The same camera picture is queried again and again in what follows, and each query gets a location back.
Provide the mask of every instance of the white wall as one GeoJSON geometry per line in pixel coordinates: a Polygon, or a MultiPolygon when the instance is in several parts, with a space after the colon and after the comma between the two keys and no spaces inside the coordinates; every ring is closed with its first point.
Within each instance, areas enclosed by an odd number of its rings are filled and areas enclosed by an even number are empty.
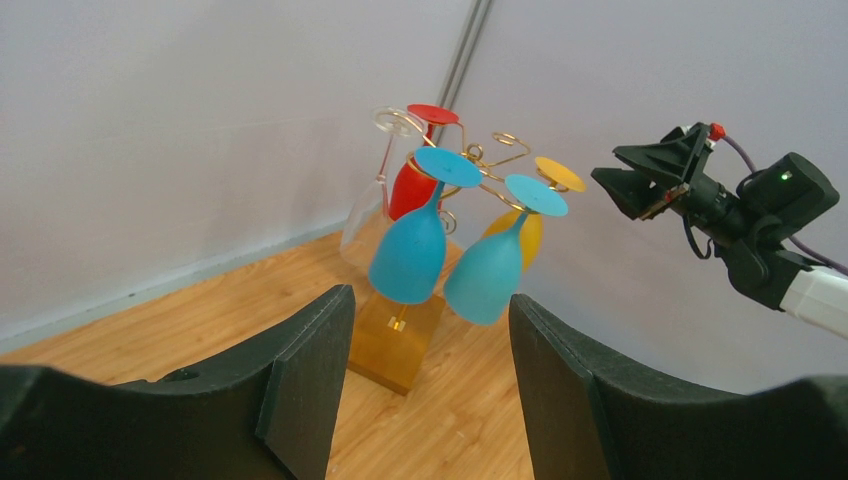
{"type": "MultiPolygon", "coordinates": [[[[655,368],[738,392],[848,374],[848,342],[738,295],[720,260],[694,257],[678,216],[631,222],[589,178],[623,166],[617,145],[720,122],[760,166],[797,151],[830,177],[843,200],[800,237],[848,262],[848,3],[499,0],[455,110],[472,140],[512,132],[589,183],[567,195],[569,216],[547,222],[524,287],[564,321],[655,368]]],[[[731,187],[747,173],[726,145],[707,172],[731,187]]],[[[504,211],[479,191],[449,206],[463,244],[504,211]]]]}
{"type": "Polygon", "coordinates": [[[0,339],[344,219],[469,0],[0,4],[0,339]]]}

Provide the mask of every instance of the cable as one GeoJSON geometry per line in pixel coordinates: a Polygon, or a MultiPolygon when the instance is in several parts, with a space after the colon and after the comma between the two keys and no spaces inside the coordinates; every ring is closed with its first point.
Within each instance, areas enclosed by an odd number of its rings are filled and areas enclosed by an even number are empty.
{"type": "Polygon", "coordinates": [[[742,189],[744,189],[744,188],[745,188],[745,185],[747,185],[747,184],[748,184],[748,182],[750,182],[751,180],[753,180],[754,178],[756,178],[756,177],[757,177],[757,175],[759,175],[759,174],[760,174],[760,173],[762,173],[762,172],[763,172],[762,170],[757,170],[756,172],[751,172],[751,174],[750,174],[750,175],[748,175],[747,177],[743,178],[743,179],[742,179],[742,181],[741,181],[741,182],[739,182],[739,185],[737,185],[737,186],[736,186],[736,196],[737,196],[737,197],[741,197],[741,196],[742,196],[742,189]]]}
{"type": "MultiPolygon", "coordinates": [[[[725,142],[727,142],[728,145],[733,147],[734,150],[736,150],[736,153],[738,153],[739,156],[742,157],[742,161],[744,161],[745,165],[748,166],[748,169],[751,170],[752,176],[755,175],[756,172],[757,172],[757,166],[754,165],[754,162],[751,160],[751,157],[748,156],[748,153],[745,152],[745,149],[742,148],[741,145],[736,143],[736,140],[733,140],[732,138],[730,138],[727,135],[724,135],[722,137],[722,139],[725,142]]],[[[793,244],[795,244],[795,246],[798,247],[799,250],[801,250],[802,252],[811,256],[812,258],[814,258],[814,259],[818,260],[819,262],[827,265],[828,267],[836,270],[837,272],[848,276],[848,267],[846,267],[845,265],[837,262],[836,260],[833,260],[832,258],[828,258],[828,257],[822,255],[821,253],[818,253],[817,251],[813,250],[812,248],[808,247],[801,240],[798,240],[795,237],[795,235],[791,235],[789,237],[789,241],[792,242],[793,244]]]]}
{"type": "Polygon", "coordinates": [[[689,222],[689,215],[683,215],[683,230],[686,232],[686,240],[689,241],[689,247],[695,252],[695,255],[701,260],[710,258],[713,254],[712,239],[707,240],[707,253],[701,251],[698,242],[695,241],[695,235],[692,234],[692,225],[689,222]]]}

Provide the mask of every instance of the baseboard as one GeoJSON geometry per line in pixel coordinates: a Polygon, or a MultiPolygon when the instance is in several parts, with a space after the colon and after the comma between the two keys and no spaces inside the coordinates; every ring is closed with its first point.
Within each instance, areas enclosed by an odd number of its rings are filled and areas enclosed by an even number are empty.
{"type": "Polygon", "coordinates": [[[134,292],[130,295],[123,295],[102,305],[87,309],[84,312],[70,315],[45,325],[37,326],[7,338],[2,338],[0,339],[0,354],[23,348],[40,340],[44,340],[45,338],[73,330],[74,328],[81,327],[95,320],[108,317],[109,315],[113,315],[144,302],[159,298],[163,295],[175,292],[181,288],[188,287],[208,278],[257,262],[263,258],[270,257],[303,243],[323,237],[324,235],[341,230],[343,226],[344,222],[334,222],[330,225],[316,228],[315,230],[305,234],[297,235],[274,245],[257,249],[253,252],[241,254],[236,251],[230,258],[219,257],[213,261],[199,262],[196,264],[197,269],[187,275],[178,276],[177,278],[170,279],[159,285],[134,292]]]}

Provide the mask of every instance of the clear wine glass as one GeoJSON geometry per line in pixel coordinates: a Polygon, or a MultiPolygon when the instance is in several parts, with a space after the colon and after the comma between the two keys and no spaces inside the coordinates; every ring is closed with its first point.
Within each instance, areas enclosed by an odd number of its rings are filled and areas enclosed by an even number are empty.
{"type": "Polygon", "coordinates": [[[377,176],[362,192],[345,222],[339,252],[342,258],[357,267],[367,267],[374,258],[383,235],[392,224],[389,218],[389,193],[386,171],[397,137],[422,135],[426,123],[417,116],[394,107],[381,107],[373,111],[377,128],[389,134],[389,142],[377,176]]]}

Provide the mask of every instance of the metal pole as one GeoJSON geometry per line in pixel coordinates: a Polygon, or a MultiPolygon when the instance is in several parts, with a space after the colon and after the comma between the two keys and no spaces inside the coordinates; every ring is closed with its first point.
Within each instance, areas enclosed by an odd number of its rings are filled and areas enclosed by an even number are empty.
{"type": "MultiPolygon", "coordinates": [[[[462,80],[465,78],[474,49],[477,48],[477,42],[480,40],[480,33],[483,31],[492,3],[494,3],[494,0],[475,0],[471,6],[471,11],[459,38],[459,44],[451,60],[450,69],[445,77],[445,83],[442,85],[442,91],[439,94],[439,106],[450,110],[456,103],[456,96],[462,86],[462,80]]],[[[433,138],[437,145],[442,139],[443,132],[444,128],[439,128],[433,138]]]]}

